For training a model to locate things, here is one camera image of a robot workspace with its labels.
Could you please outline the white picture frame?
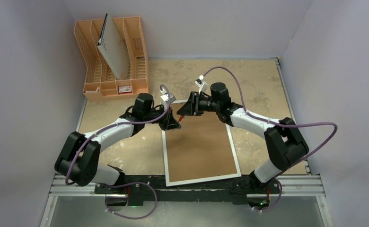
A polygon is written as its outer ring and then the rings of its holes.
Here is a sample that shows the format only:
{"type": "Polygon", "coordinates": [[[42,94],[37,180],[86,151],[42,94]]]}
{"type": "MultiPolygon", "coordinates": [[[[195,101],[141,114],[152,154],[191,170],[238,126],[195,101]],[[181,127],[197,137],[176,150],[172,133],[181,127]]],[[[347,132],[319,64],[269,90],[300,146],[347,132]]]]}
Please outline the white picture frame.
{"type": "Polygon", "coordinates": [[[181,128],[162,131],[167,186],[240,177],[229,126],[215,112],[186,116],[181,128]]]}

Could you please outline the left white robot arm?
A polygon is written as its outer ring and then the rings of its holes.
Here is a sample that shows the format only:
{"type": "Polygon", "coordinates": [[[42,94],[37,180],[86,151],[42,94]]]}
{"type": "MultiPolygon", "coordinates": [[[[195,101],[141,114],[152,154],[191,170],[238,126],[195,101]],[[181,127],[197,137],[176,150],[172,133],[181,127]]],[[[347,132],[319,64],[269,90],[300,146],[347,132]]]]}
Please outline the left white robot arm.
{"type": "Polygon", "coordinates": [[[151,94],[141,93],[134,105],[108,126],[84,134],[70,133],[54,164],[55,171],[65,176],[67,185],[97,183],[106,185],[112,193],[122,192],[124,171],[111,165],[100,165],[100,154],[115,143],[133,137],[149,123],[158,124],[163,131],[180,129],[170,106],[176,100],[175,96],[164,92],[160,98],[161,104],[155,105],[151,94]]]}

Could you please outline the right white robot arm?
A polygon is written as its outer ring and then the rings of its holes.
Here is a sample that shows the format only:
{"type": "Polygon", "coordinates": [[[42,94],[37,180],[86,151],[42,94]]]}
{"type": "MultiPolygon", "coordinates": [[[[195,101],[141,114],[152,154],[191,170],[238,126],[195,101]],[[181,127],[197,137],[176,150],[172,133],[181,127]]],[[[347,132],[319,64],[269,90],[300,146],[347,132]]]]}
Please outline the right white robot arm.
{"type": "Polygon", "coordinates": [[[291,118],[253,118],[244,106],[232,102],[224,83],[213,83],[210,91],[210,95],[202,91],[191,92],[187,102],[176,113],[180,116],[201,116],[204,112],[214,112],[222,123],[247,130],[265,140],[269,158],[249,175],[249,185],[254,192],[262,192],[271,179],[287,171],[309,152],[306,141],[291,118]]]}

